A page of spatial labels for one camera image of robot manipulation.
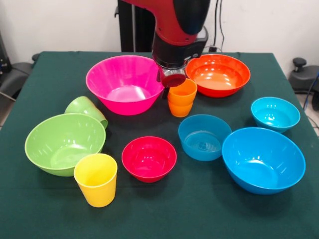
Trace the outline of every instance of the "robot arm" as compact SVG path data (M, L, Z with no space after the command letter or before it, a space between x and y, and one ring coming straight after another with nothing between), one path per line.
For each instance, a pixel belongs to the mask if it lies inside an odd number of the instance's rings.
M203 28L210 0L123 0L147 9L156 18L152 56L165 87L185 80L187 60L201 56L208 40Z

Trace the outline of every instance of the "knob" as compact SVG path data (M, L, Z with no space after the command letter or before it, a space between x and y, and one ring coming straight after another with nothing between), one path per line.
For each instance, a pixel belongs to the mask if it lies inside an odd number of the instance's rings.
M294 63L294 66L296 67L295 71L298 72L298 71L301 71L302 67L307 64L307 61L304 58L297 57L293 59L293 63Z

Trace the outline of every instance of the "blue bowl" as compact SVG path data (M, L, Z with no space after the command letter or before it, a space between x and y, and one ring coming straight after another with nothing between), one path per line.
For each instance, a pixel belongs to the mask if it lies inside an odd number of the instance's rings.
M259 127L279 133L292 128L300 120L300 113L293 104L276 97L257 99L251 105L251 112Z
M290 139L265 128L242 128L223 144L223 159L235 182L255 194L275 194L298 183L306 170L303 153Z
M183 150L189 157L199 161L219 158L223 142L231 132L225 121L211 115L187 117L178 128Z

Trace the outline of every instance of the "orange cup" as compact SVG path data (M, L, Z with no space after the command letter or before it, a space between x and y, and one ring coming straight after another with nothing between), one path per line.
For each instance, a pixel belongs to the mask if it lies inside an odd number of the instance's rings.
M176 117L187 116L193 106L196 93L197 84L191 79L186 79L177 87L171 87L167 97L171 114Z

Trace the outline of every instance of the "red bowl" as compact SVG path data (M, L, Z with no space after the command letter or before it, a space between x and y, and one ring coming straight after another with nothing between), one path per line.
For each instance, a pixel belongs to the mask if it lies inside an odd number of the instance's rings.
M158 137L137 138L122 152L125 169L144 183L153 183L168 175L176 161L173 145Z
M198 91L209 97L230 96L246 85L249 68L240 60L221 54L207 54L189 61L186 74Z

